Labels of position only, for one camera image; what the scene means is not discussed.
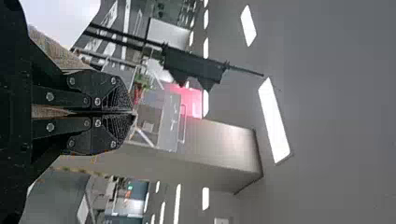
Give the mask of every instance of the metal rod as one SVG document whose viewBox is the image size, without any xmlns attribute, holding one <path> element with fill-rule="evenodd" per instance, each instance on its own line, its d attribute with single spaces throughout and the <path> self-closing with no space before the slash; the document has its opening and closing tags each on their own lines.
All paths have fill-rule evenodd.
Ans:
<svg viewBox="0 0 396 224">
<path fill-rule="evenodd" d="M 132 68 L 137 67 L 136 63 L 130 63 L 130 62 L 127 62 L 127 61 L 124 61 L 124 60 L 121 60 L 121 59 L 109 57 L 109 56 L 107 56 L 105 54 L 96 53 L 96 52 L 93 52 L 91 50 L 81 49 L 81 48 L 75 48 L 75 50 L 78 53 L 86 54 L 88 56 L 93 56 L 93 57 L 100 58 L 100 59 L 108 59 L 109 61 L 111 61 L 113 63 L 119 63 L 119 64 L 127 65 L 127 66 L 132 67 Z"/>
<path fill-rule="evenodd" d="M 155 41 L 147 40 L 146 38 L 142 38 L 142 37 L 135 36 L 135 35 L 128 35 L 128 34 L 125 34 L 124 32 L 121 32 L 121 31 L 118 31 L 118 30 L 114 30 L 114 29 L 111 29 L 111 28 L 107 28 L 107 27 L 103 27 L 101 25 L 98 25 L 98 24 L 95 24 L 95 23 L 92 23 L 92 22 L 90 23 L 90 27 L 91 28 L 95 28 L 95 29 L 99 29 L 99 30 L 103 30 L 103 31 L 107 31 L 107 32 L 113 33 L 115 35 L 121 35 L 122 37 L 131 38 L 133 40 L 140 41 L 140 42 L 143 42 L 145 44 L 154 45 L 156 47 L 160 47 L 161 48 L 163 46 L 162 43 L 158 43 L 158 42 L 155 42 Z"/>
<path fill-rule="evenodd" d="M 121 46 L 125 46 L 125 47 L 128 47 L 128 48 L 137 50 L 137 51 L 143 51 L 143 47 L 141 47 L 141 46 L 137 46 L 137 45 L 134 45 L 134 44 L 131 44 L 131 43 L 128 43 L 128 42 L 125 43 L 125 42 L 120 41 L 118 39 L 112 39 L 112 38 L 107 37 L 105 35 L 99 35 L 97 33 L 91 32 L 91 31 L 87 31 L 86 30 L 82 34 L 83 35 L 88 35 L 90 37 L 94 37 L 94 38 L 97 38 L 97 39 L 103 39 L 103 40 L 105 40 L 107 42 L 115 43 L 115 44 L 118 44 L 118 45 L 121 45 Z"/>
<path fill-rule="evenodd" d="M 249 73 L 249 74 L 252 74 L 252 75 L 259 76 L 259 77 L 264 77 L 264 74 L 262 74 L 262 73 L 258 73 L 258 72 L 255 72 L 255 71 L 248 70 L 246 68 L 241 68 L 241 67 L 237 67 L 237 66 L 233 66 L 233 65 L 230 65 L 228 67 L 228 69 L 234 70 L 234 71 L 238 71 L 238 72 L 243 72 L 243 73 Z"/>
</svg>

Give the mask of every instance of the screw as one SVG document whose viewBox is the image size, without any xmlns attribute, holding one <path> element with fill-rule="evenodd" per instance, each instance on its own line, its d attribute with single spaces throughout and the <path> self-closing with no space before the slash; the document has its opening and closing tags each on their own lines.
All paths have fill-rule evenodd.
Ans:
<svg viewBox="0 0 396 224">
<path fill-rule="evenodd" d="M 76 84 L 76 80 L 73 77 L 69 78 L 70 85 L 74 86 Z"/>
<path fill-rule="evenodd" d="M 52 132 L 55 129 L 55 125 L 53 123 L 47 124 L 47 131 Z"/>
<path fill-rule="evenodd" d="M 49 102 L 51 102 L 51 101 L 53 101 L 53 99 L 55 99 L 55 96 L 53 95 L 52 92 L 49 91 L 49 92 L 47 92 L 46 99 L 47 99 Z"/>
<path fill-rule="evenodd" d="M 100 105 L 101 101 L 100 98 L 95 98 L 95 105 Z"/>
<path fill-rule="evenodd" d="M 102 125 L 102 121 L 100 121 L 99 119 L 96 120 L 95 122 L 95 127 L 99 128 Z"/>
<path fill-rule="evenodd" d="M 90 126 L 90 124 L 91 124 L 91 123 L 90 123 L 90 121 L 89 121 L 88 119 L 84 121 L 84 126 L 85 126 L 85 127 Z"/>
<path fill-rule="evenodd" d="M 67 143 L 68 147 L 74 147 L 76 145 L 76 142 L 73 139 L 70 139 L 70 141 Z"/>
<path fill-rule="evenodd" d="M 111 148 L 114 148 L 114 147 L 116 147 L 116 146 L 117 146 L 117 143 L 116 143 L 115 141 L 111 141 L 110 147 L 111 147 Z"/>
</svg>

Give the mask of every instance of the ceiling light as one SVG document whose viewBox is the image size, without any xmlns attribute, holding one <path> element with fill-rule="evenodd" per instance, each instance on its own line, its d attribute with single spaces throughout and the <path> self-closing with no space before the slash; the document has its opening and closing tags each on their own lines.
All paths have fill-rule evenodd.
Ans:
<svg viewBox="0 0 396 224">
<path fill-rule="evenodd" d="M 202 210 L 209 207 L 209 188 L 202 188 Z"/>
<path fill-rule="evenodd" d="M 165 202 L 163 202 L 163 204 L 161 204 L 160 224 L 163 224 L 164 214 L 165 214 Z"/>
<path fill-rule="evenodd" d="M 204 103 L 203 103 L 203 117 L 205 117 L 207 115 L 207 113 L 209 112 L 209 93 L 207 91 L 204 91 L 203 93 L 204 97 Z"/>
<path fill-rule="evenodd" d="M 176 187 L 174 224 L 178 224 L 178 212 L 179 212 L 179 208 L 180 208 L 180 193 L 181 193 L 181 185 L 178 184 Z"/>
<path fill-rule="evenodd" d="M 206 38 L 204 41 L 204 58 L 207 59 L 209 57 L 209 43 L 208 39 Z"/>
<path fill-rule="evenodd" d="M 194 31 L 191 31 L 190 33 L 190 43 L 189 43 L 190 47 L 192 45 L 192 42 L 194 42 Z"/>
<path fill-rule="evenodd" d="M 161 182 L 157 181 L 157 184 L 155 185 L 155 193 L 158 193 L 158 191 L 160 191 L 160 185 L 161 185 Z"/>
<path fill-rule="evenodd" d="M 278 163 L 289 156 L 290 147 L 270 78 L 267 78 L 260 86 L 259 96 L 274 162 Z"/>
<path fill-rule="evenodd" d="M 208 24 L 209 24 L 209 9 L 207 9 L 204 14 L 204 29 L 206 29 Z"/>
<path fill-rule="evenodd" d="M 149 204 L 149 192 L 146 194 L 146 200 L 145 200 L 145 208 L 143 210 L 144 213 L 148 210 L 148 204 Z"/>
<path fill-rule="evenodd" d="M 249 47 L 256 38 L 256 28 L 254 27 L 253 19 L 251 18 L 250 8 L 246 6 L 241 14 L 242 27 L 244 28 L 244 35 Z"/>
</svg>

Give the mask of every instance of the white ceiling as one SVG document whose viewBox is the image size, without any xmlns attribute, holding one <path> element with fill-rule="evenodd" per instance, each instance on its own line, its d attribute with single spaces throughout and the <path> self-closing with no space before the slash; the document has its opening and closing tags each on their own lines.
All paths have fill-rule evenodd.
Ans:
<svg viewBox="0 0 396 224">
<path fill-rule="evenodd" d="M 240 13 L 250 4 L 248 48 Z M 241 223 L 394 223 L 396 13 L 385 0 L 209 0 L 195 52 L 272 77 L 294 154 L 274 166 L 258 77 L 228 73 L 207 117 L 254 128 L 264 180 L 238 195 Z"/>
<path fill-rule="evenodd" d="M 101 0 L 20 0 L 28 24 L 70 49 L 99 11 Z"/>
</svg>

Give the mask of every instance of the gray wall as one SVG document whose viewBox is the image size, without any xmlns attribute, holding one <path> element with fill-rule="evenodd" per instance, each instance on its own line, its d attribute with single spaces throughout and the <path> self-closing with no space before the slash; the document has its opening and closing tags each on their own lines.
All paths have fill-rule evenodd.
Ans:
<svg viewBox="0 0 396 224">
<path fill-rule="evenodd" d="M 21 224 L 78 224 L 77 213 L 89 175 L 48 169 L 27 198 Z"/>
<path fill-rule="evenodd" d="M 174 184 L 161 183 L 160 190 L 155 193 L 155 183 L 150 184 L 148 210 L 143 217 L 143 223 L 150 223 L 155 214 L 156 223 L 160 221 L 161 205 L 166 203 L 163 224 L 174 223 L 176 187 Z M 231 224 L 242 223 L 240 219 L 240 200 L 231 193 L 211 190 L 209 192 L 209 208 L 202 211 L 202 187 L 182 185 L 180 193 L 180 208 L 178 223 L 202 224 L 213 223 L 215 217 L 232 220 Z"/>
<path fill-rule="evenodd" d="M 247 3 L 258 33 L 249 48 L 239 20 Z M 242 222 L 394 223 L 394 5 L 219 0 L 209 8 L 209 57 L 272 76 L 294 153 L 274 166 L 257 78 L 228 73 L 210 92 L 209 119 L 258 136 L 264 179 L 238 195 Z"/>
<path fill-rule="evenodd" d="M 187 117 L 186 141 L 177 153 L 186 161 L 230 169 L 259 173 L 262 168 L 252 130 L 206 119 Z"/>
<path fill-rule="evenodd" d="M 63 156 L 52 166 L 204 185 L 228 192 L 237 192 L 262 176 L 251 130 L 193 118 L 188 118 L 187 128 L 186 146 L 178 153 L 124 144 L 99 155 L 95 163 L 91 157 Z"/>
</svg>

